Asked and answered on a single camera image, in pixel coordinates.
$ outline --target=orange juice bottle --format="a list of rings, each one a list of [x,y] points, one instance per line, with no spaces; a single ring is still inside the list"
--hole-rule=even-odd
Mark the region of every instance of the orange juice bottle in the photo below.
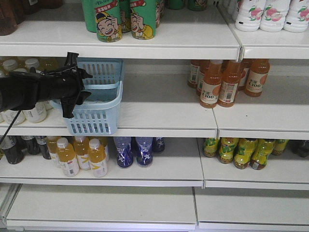
[[[250,97],[261,96],[269,69],[270,64],[268,59],[256,59],[252,63],[245,88],[245,94]]]
[[[60,138],[57,140],[57,147],[59,163],[63,174],[75,176],[79,171],[79,166],[72,144],[68,142],[67,138]]]
[[[197,95],[200,96],[203,88],[204,76],[207,72],[210,64],[209,59],[203,59],[199,63],[198,83],[197,83]]]
[[[220,92],[222,73],[221,65],[223,60],[211,60],[209,68],[204,75],[204,83],[199,103],[205,108],[213,108],[217,105]]]
[[[230,60],[227,68],[222,74],[222,84],[218,99],[218,104],[223,107],[234,105],[238,84],[240,81],[240,62]]]

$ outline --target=green can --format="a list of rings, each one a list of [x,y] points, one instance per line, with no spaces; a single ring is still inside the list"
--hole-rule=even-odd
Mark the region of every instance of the green can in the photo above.
[[[130,0],[132,36],[139,40],[155,36],[155,0]]]
[[[97,38],[102,42],[121,39],[121,17],[118,0],[93,1]]]
[[[207,0],[188,0],[188,9],[191,11],[204,11],[207,7]]]
[[[120,0],[120,17],[122,33],[131,31],[130,0]]]

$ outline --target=plastic bottle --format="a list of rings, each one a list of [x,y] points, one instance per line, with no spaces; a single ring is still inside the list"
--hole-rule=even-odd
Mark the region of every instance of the plastic bottle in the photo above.
[[[309,23],[309,0],[292,0],[283,29],[290,32],[304,32]]]
[[[114,137],[117,148],[117,164],[119,167],[127,168],[133,163],[133,153],[131,150],[131,137]]]
[[[152,155],[152,137],[135,137],[139,147],[139,153],[136,157],[137,163],[141,166],[149,166],[153,161]]]
[[[59,156],[57,151],[57,141],[61,136],[48,136],[47,137],[47,147],[49,151],[50,158],[52,159],[54,165],[60,168]]]
[[[17,23],[11,0],[0,1],[0,36],[12,34]]]
[[[17,164],[23,160],[24,154],[16,144],[16,138],[14,136],[7,135],[0,144],[5,157],[10,164]]]
[[[27,152],[31,155],[37,155],[40,153],[40,148],[37,140],[32,135],[22,135],[21,138],[25,141]]]
[[[62,172],[66,176],[75,176],[79,171],[76,154],[67,138],[57,140],[57,153]]]
[[[268,156],[274,148],[274,139],[259,139],[257,148],[250,160],[250,166],[255,170],[261,170],[266,167]]]
[[[47,147],[46,136],[35,136],[35,139],[37,140],[43,158],[46,160],[51,160]]]
[[[90,140],[88,154],[93,175],[95,177],[105,176],[108,171],[106,155],[98,139]]]
[[[258,30],[266,0],[243,0],[235,21],[235,27],[241,31]]]
[[[240,65],[240,62],[230,60],[226,70],[222,74],[222,84],[218,99],[220,106],[231,107],[234,105],[240,81]]]
[[[200,96],[201,92],[202,92],[202,88],[203,88],[203,82],[204,82],[204,76],[205,73],[207,72],[208,68],[209,68],[209,64],[210,64],[210,60],[209,59],[203,59],[200,61],[200,68],[199,68],[199,72],[197,74],[198,76],[198,84],[197,84],[197,95]]]
[[[245,94],[250,97],[261,96],[269,69],[270,64],[268,59],[256,59],[252,63],[245,88]]]
[[[199,103],[205,108],[213,108],[217,105],[222,82],[222,62],[221,59],[211,60],[209,68],[204,75]]]
[[[199,73],[199,59],[192,59],[190,65],[190,76],[188,77],[188,86],[197,87],[197,74]]]
[[[89,139],[85,136],[75,136],[73,147],[77,155],[79,167],[83,170],[90,170],[88,155]]]
[[[290,0],[267,0],[260,29],[268,32],[281,31],[289,10],[289,5]]]

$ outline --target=orange bottle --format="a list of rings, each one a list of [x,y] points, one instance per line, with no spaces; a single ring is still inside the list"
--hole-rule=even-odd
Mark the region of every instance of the orange bottle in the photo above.
[[[252,65],[253,59],[243,59],[242,60],[242,73],[240,75],[239,87],[238,90],[244,90],[246,87],[247,78],[249,75],[250,67]]]
[[[209,59],[203,59],[199,63],[198,83],[197,83],[197,95],[200,96],[203,88],[204,76],[207,72],[210,64]]]
[[[204,76],[202,93],[199,103],[205,108],[213,108],[217,105],[221,88],[222,73],[221,66],[223,60],[211,60],[209,68]]]
[[[218,99],[218,104],[223,107],[231,107],[234,105],[239,81],[241,62],[230,60],[227,68],[222,74],[222,84]]]
[[[245,88],[245,94],[250,97],[261,96],[263,85],[270,69],[268,59],[256,59],[251,66],[248,81]]]

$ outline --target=store shelf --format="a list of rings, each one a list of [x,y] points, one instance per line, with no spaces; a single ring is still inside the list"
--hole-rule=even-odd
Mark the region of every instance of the store shelf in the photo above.
[[[309,157],[301,158],[287,149],[280,156],[270,155],[267,166],[240,170],[233,163],[201,155],[206,188],[309,190]]]
[[[258,29],[243,32],[235,27],[231,15],[223,5],[218,6],[235,38],[241,46],[240,58],[308,59],[309,30],[293,33],[285,30],[267,32]]]
[[[307,191],[195,188],[200,229],[308,231]]]
[[[194,138],[166,138],[166,149],[154,154],[149,167],[141,167],[136,158],[131,167],[117,165],[116,151],[109,140],[108,173],[95,178],[91,170],[79,170],[74,177],[66,177],[51,160],[41,155],[26,155],[19,164],[11,165],[4,157],[0,160],[0,181],[38,185],[89,185],[89,186],[203,186],[203,172],[197,141]]]
[[[68,51],[81,57],[237,59],[239,44],[212,5],[202,12],[166,9],[156,36],[145,41],[125,33],[120,41],[100,42],[86,30],[82,5],[77,3],[41,9],[27,16],[13,34],[0,38],[2,56],[66,57]]]
[[[309,80],[269,76],[260,97],[241,91],[230,108],[216,106],[220,137],[309,139]]]
[[[192,188],[23,185],[7,216],[7,228],[17,230],[188,231],[195,226]]]

